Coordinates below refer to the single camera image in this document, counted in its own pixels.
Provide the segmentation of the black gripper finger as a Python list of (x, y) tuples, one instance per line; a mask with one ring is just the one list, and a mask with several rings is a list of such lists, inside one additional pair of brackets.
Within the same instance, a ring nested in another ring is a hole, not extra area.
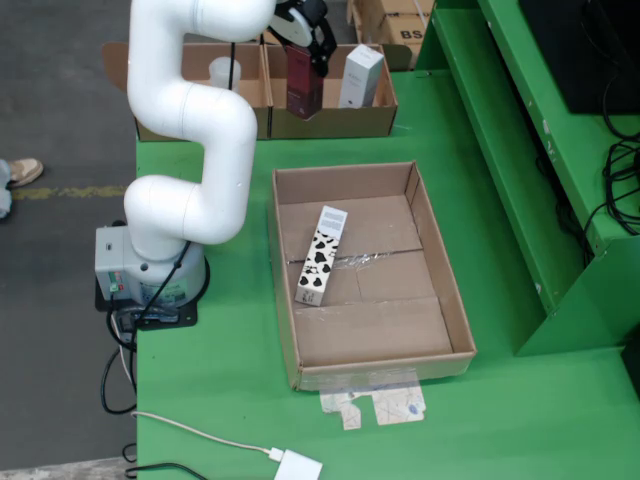
[(337, 49), (337, 42), (331, 29), (316, 29), (312, 38), (308, 47), (311, 64), (315, 72), (321, 78), (325, 78), (329, 73), (329, 61)]

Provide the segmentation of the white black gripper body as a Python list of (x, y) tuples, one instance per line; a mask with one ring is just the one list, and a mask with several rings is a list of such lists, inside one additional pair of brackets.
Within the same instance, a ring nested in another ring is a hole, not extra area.
[(283, 45), (308, 50), (335, 50), (337, 42), (322, 0), (277, 1), (269, 32)]

